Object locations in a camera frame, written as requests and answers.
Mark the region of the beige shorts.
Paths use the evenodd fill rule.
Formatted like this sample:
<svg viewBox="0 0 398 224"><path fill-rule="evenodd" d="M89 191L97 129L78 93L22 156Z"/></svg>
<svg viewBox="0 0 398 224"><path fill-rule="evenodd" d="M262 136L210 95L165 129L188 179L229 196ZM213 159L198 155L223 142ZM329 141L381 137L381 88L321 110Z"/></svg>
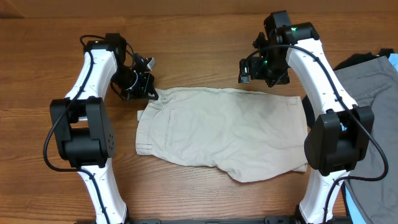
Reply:
<svg viewBox="0 0 398 224"><path fill-rule="evenodd" d="M137 115L136 152L181 166L217 167L239 182L305 172L301 99L232 88L159 91Z"/></svg>

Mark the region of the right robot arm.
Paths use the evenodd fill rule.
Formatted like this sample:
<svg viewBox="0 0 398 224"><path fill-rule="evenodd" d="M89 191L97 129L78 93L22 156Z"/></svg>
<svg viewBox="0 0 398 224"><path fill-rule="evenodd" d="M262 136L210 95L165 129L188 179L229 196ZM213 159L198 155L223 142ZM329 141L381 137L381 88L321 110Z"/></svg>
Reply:
<svg viewBox="0 0 398 224"><path fill-rule="evenodd" d="M270 216L265 223L350 223L335 218L333 206L340 185L364 159L373 128L370 107L358 106L342 87L325 57L320 36L309 23L292 24L286 11L271 13L265 31L253 42L255 52L242 59L239 83L265 80L267 86L289 82L287 70L298 76L313 119L304 141L312 168L303 200L293 216Z"/></svg>

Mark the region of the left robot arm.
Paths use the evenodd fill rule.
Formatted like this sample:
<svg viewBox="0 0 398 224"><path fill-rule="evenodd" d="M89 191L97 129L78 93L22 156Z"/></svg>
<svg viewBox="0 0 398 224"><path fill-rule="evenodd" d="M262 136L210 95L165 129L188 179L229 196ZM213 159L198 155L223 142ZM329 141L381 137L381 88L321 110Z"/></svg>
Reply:
<svg viewBox="0 0 398 224"><path fill-rule="evenodd" d="M120 99L158 99L151 74L155 60L135 53L118 33L80 37L85 61L73 88L52 100L52 127L43 157L57 172L76 172L93 202L95 223L132 223L114 177L116 138L104 104L108 88Z"/></svg>

